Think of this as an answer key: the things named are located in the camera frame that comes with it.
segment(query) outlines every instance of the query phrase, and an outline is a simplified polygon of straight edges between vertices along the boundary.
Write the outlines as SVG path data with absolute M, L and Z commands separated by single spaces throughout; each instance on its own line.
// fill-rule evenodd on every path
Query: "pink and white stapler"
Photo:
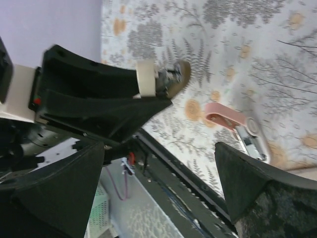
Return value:
M 253 118 L 246 117 L 243 113 L 220 103 L 206 104 L 205 118 L 232 131 L 247 155 L 265 163 L 270 163 L 271 151 L 267 140 Z

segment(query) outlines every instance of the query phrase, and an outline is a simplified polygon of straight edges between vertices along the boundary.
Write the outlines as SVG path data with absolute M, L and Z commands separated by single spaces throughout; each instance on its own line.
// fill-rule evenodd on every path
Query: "purple cable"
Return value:
M 113 184 L 114 190 L 115 190 L 116 194 L 118 195 L 118 198 L 119 198 L 121 201 L 127 200 L 127 198 L 128 198 L 127 172 L 124 171 L 125 196 L 124 196 L 124 198 L 122 198 L 122 197 L 120 196 L 120 194 L 119 194 L 119 191 L 118 191 L 118 189 L 117 189 L 117 186 L 115 185 L 114 180 L 113 180 L 113 177 L 112 177 L 112 175 L 111 175 L 111 173 L 110 173 L 110 170 L 108 169 L 107 166 L 106 166 L 106 170 L 107 170 L 107 172 L 108 172 L 108 174 L 109 174 L 109 177 L 110 177 L 111 182 L 112 182 L 112 184 Z

